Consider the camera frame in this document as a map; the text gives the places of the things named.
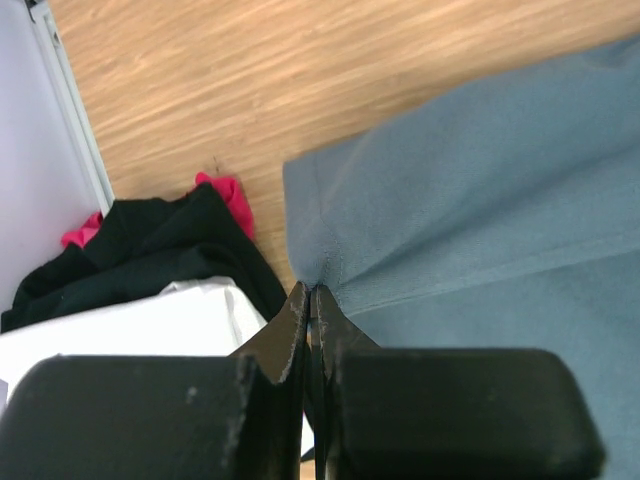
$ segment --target gray towel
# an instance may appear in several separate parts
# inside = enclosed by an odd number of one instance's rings
[[[289,259],[389,346],[533,346],[640,478],[640,37],[460,87],[284,168]]]

